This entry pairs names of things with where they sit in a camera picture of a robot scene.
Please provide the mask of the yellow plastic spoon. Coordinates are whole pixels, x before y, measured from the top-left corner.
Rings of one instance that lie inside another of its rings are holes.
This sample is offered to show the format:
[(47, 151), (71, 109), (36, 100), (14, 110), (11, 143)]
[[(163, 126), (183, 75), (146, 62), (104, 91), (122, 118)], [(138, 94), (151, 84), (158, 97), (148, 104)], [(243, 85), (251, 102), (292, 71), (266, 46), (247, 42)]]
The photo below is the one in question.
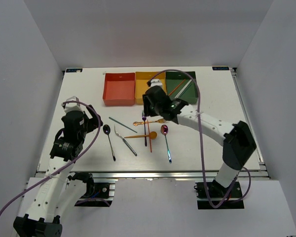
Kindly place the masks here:
[(155, 131), (150, 132), (149, 134), (146, 135), (134, 135), (134, 136), (126, 136), (124, 139), (130, 139), (130, 138), (149, 138), (149, 139), (156, 139), (157, 138), (157, 133)]

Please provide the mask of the silver fork teal handle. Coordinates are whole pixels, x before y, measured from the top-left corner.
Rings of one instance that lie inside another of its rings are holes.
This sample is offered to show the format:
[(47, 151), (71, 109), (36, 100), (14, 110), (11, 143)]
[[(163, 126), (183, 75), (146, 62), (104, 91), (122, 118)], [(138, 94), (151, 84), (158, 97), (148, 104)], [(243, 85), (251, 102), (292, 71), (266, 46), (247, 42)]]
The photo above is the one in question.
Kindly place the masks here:
[(126, 141), (124, 137), (122, 137), (116, 130), (116, 127), (114, 125), (114, 132), (115, 134), (123, 141), (123, 143), (128, 147), (128, 149), (133, 153), (134, 156), (137, 156), (138, 154), (135, 152), (135, 150), (131, 147), (131, 145)]

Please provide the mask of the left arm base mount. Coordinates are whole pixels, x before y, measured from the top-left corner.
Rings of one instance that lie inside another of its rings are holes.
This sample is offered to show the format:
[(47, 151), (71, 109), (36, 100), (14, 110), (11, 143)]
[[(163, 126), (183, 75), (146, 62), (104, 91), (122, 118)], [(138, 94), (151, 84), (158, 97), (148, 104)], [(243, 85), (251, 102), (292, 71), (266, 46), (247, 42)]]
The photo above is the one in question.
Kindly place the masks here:
[(67, 177), (68, 181), (80, 180), (86, 187), (86, 192), (75, 203), (77, 207), (109, 207), (112, 204), (115, 191), (115, 183), (97, 181), (91, 173), (76, 172)]

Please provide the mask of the orange chopstick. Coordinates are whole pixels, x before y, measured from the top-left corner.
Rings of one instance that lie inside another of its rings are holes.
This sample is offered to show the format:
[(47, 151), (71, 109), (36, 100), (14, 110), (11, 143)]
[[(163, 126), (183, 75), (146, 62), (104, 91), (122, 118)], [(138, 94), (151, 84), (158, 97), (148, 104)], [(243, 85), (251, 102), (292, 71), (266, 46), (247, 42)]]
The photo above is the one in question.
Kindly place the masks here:
[(181, 81), (169, 94), (168, 96), (171, 96), (186, 80), (184, 79)]
[(150, 152), (152, 153), (152, 143), (151, 143), (150, 128), (149, 128), (148, 120), (147, 120), (147, 128), (148, 128), (149, 149), (150, 149)]

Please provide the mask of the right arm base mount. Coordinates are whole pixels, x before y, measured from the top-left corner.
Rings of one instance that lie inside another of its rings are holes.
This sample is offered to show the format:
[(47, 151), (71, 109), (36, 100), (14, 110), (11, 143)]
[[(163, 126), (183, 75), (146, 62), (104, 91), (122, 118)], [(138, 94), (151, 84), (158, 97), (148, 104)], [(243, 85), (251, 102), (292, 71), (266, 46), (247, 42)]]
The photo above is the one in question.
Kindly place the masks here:
[[(213, 202), (213, 205), (218, 205), (219, 202), (224, 197), (225, 193), (227, 192), (227, 189), (224, 192), (214, 191), (211, 188), (212, 182), (208, 182), (207, 184), (208, 184), (208, 187), (210, 188), (209, 195)], [(198, 210), (213, 209), (207, 199), (203, 182), (195, 183), (194, 190), (197, 196)], [(229, 196), (226, 197), (223, 204), (218, 209), (244, 209), (245, 206), (244, 206), (243, 200), (236, 202), (236, 200), (240, 199), (242, 196), (243, 196), (243, 193), (242, 193), (240, 183), (236, 181), (231, 192), (229, 193)]]

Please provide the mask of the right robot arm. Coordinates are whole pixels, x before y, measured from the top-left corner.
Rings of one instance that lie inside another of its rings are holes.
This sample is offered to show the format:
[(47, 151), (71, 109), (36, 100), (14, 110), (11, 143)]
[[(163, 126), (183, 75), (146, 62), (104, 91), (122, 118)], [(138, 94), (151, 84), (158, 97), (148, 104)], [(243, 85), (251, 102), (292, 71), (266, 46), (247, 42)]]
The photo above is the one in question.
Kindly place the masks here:
[(222, 166), (209, 187), (210, 194), (226, 196), (231, 183), (257, 148), (249, 126), (244, 121), (229, 123), (198, 112), (182, 99), (170, 99), (160, 86), (152, 86), (143, 95), (147, 117), (161, 116), (166, 121), (187, 126), (222, 146)]

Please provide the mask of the black spoon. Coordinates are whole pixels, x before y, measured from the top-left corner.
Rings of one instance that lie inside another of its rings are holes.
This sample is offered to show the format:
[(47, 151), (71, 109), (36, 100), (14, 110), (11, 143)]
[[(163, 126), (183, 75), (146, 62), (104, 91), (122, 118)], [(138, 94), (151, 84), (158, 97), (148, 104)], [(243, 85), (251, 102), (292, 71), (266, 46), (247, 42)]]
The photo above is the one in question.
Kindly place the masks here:
[(103, 132), (107, 135), (108, 140), (109, 140), (109, 144), (110, 144), (110, 148), (111, 148), (111, 154), (112, 154), (112, 158), (113, 161), (116, 162), (116, 157), (115, 157), (115, 153), (111, 144), (111, 139), (110, 139), (110, 132), (111, 132), (111, 128), (108, 124), (104, 124), (103, 125)]

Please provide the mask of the iridescent rainbow spoon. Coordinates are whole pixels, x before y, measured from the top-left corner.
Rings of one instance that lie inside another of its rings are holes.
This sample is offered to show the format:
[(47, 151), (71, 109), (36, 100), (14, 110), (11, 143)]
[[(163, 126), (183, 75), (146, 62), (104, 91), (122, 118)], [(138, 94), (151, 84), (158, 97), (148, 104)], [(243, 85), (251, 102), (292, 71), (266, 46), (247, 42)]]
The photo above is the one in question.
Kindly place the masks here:
[(164, 137), (165, 137), (168, 160), (169, 160), (169, 163), (171, 164), (171, 163), (172, 163), (172, 158), (171, 158), (171, 153), (170, 153), (170, 149), (169, 149), (169, 145), (168, 145), (168, 141), (167, 141), (168, 126), (166, 126), (166, 125), (162, 125), (162, 126), (161, 126), (161, 133), (162, 133), (162, 134), (164, 135)]

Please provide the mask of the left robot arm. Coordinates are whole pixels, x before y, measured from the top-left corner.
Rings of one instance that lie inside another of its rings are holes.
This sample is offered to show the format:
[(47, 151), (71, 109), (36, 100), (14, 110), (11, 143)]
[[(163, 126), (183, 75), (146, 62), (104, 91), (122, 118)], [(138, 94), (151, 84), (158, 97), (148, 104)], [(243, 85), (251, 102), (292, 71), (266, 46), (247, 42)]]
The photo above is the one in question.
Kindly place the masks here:
[(63, 226), (61, 218), (81, 197), (89, 198), (95, 191), (93, 176), (87, 172), (70, 172), (87, 150), (83, 148), (86, 135), (99, 131), (103, 122), (91, 105), (88, 117), (81, 102), (62, 104), (64, 126), (55, 135), (48, 168), (37, 187), (38, 192), (23, 216), (17, 216), (13, 227), (20, 237), (59, 237)]

